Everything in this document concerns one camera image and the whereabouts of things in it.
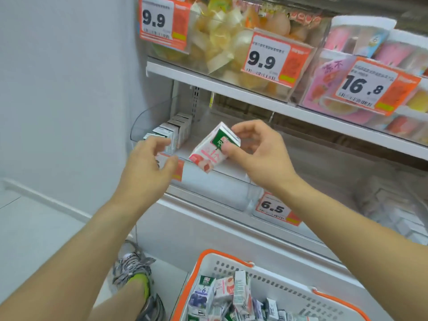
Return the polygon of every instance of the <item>forearm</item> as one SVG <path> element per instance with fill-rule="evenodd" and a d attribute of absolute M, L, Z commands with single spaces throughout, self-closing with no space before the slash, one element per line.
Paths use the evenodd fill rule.
<path fill-rule="evenodd" d="M 0 306 L 1 320 L 86 320 L 137 215 L 107 203 Z"/>
<path fill-rule="evenodd" d="M 279 197 L 395 320 L 427 317 L 426 247 L 355 213 L 302 180 L 282 189 Z"/>

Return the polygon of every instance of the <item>price tag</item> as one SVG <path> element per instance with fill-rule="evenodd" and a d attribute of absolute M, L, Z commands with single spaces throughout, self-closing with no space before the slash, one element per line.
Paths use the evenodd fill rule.
<path fill-rule="evenodd" d="M 168 160 L 169 155 L 166 153 L 159 153 L 156 156 L 156 162 L 158 163 L 159 169 L 162 169 L 165 165 L 165 162 Z M 183 168 L 185 166 L 185 162 L 183 160 L 179 160 L 179 164 L 177 166 L 177 170 L 173 174 L 173 179 L 181 182 L 183 178 Z"/>
<path fill-rule="evenodd" d="M 302 220 L 291 209 L 271 193 L 263 195 L 255 210 L 295 226 L 299 226 L 302 223 Z"/>
<path fill-rule="evenodd" d="M 420 77 L 358 57 L 333 97 L 389 116 L 420 80 Z"/>
<path fill-rule="evenodd" d="M 242 71 L 292 88 L 312 48 L 255 32 Z"/>
<path fill-rule="evenodd" d="M 140 37 L 184 51 L 190 6 L 182 0 L 140 0 Z"/>

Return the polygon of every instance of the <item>orange basket handle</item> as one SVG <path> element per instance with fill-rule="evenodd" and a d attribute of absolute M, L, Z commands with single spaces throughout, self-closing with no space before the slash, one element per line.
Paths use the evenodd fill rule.
<path fill-rule="evenodd" d="M 175 308 L 175 311 L 174 311 L 173 317 L 171 318 L 171 321 L 180 321 L 181 314 L 183 313 L 183 310 L 186 307 L 187 298 L 189 297 L 190 291 L 192 290 L 193 284 L 195 283 L 195 279 L 198 276 L 199 269 L 200 269 L 201 264 L 202 264 L 202 260 L 205 258 L 206 255 L 209 255 L 211 253 L 215 253 L 217 255 L 220 255 L 222 257 L 226 257 L 228 259 L 232 259 L 232 260 L 234 260 L 240 264 L 243 264 L 244 266 L 247 266 L 249 268 L 254 267 L 254 263 L 245 262 L 245 261 L 238 259 L 232 255 L 229 255 L 227 253 L 223 253 L 221 251 L 217 251 L 217 250 L 213 250 L 213 249 L 205 250 L 204 252 L 201 253 L 201 255 L 198 258 L 198 261 L 196 262 L 195 269 L 193 270 L 193 273 L 190 276 L 189 281 L 187 282 L 185 289 L 183 290 L 183 293 L 180 296 L 179 302 L 177 303 L 177 307 Z"/>
<path fill-rule="evenodd" d="M 331 296 L 331 295 L 328 295 L 328 294 L 325 294 L 325 293 L 319 292 L 315 287 L 311 287 L 311 290 L 312 290 L 312 292 L 313 292 L 315 295 L 318 295 L 318 296 L 321 296 L 321 297 L 328 298 L 329 300 L 335 301 L 335 302 L 337 302 L 337 303 L 340 303 L 340 304 L 342 304 L 342 305 L 344 305 L 344 306 L 346 306 L 346 307 L 348 307 L 348 308 L 350 308 L 350 309 L 354 310 L 355 312 L 359 313 L 359 314 L 361 315 L 361 317 L 362 317 L 364 320 L 366 320 L 366 321 L 372 321 L 372 320 L 370 320 L 370 318 L 367 316 L 367 314 L 366 314 L 366 313 L 364 313 L 364 311 L 363 311 L 363 310 L 361 310 L 360 308 L 356 307 L 355 305 L 353 305 L 353 304 L 351 304 L 351 303 L 348 303 L 348 302 L 346 302 L 346 301 L 344 301 L 344 300 L 341 300 L 341 299 L 340 299 L 340 298 L 338 298 L 338 297 Z"/>

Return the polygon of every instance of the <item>gray sneaker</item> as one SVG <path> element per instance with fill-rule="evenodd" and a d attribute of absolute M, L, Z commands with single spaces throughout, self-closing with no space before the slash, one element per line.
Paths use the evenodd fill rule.
<path fill-rule="evenodd" d="M 156 260 L 146 257 L 141 248 L 130 240 L 125 241 L 120 248 L 118 256 L 122 258 L 116 260 L 109 277 L 112 293 L 116 293 L 135 275 L 146 275 L 149 293 L 146 294 L 146 303 L 136 321 L 163 321 L 165 316 L 163 302 L 159 295 L 153 293 L 151 290 L 154 282 L 151 277 L 152 270 L 150 269 L 150 265 Z"/>

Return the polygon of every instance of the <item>neon yellow sock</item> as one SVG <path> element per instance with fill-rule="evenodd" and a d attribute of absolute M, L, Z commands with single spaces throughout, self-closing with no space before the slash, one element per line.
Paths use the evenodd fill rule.
<path fill-rule="evenodd" d="M 150 288 L 148 286 L 148 278 L 146 275 L 144 274 L 137 274 L 133 277 L 131 277 L 131 279 L 128 281 L 132 281 L 132 280 L 136 280 L 138 282 L 142 282 L 144 285 L 144 297 L 146 298 L 146 300 L 148 299 L 148 297 L 150 296 Z"/>

